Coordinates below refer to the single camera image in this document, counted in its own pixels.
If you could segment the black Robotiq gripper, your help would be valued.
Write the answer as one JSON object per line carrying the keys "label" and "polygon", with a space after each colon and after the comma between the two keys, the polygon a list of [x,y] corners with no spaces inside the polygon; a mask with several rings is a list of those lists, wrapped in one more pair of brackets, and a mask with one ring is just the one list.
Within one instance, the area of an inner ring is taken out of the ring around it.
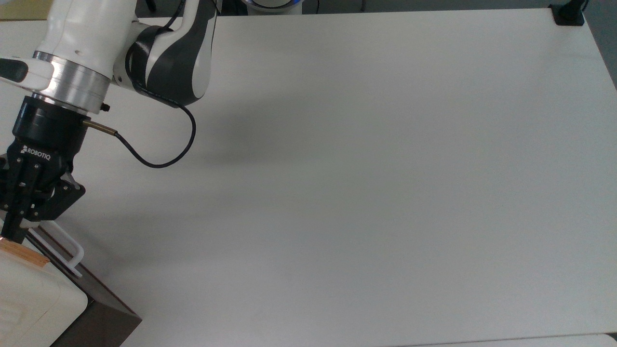
{"label": "black Robotiq gripper", "polygon": [[[86,189],[73,178],[73,160],[86,136],[91,117],[25,96],[13,126],[9,154],[1,156],[1,236],[24,242],[28,230],[42,220],[56,220]],[[57,180],[38,189],[40,180]]]}

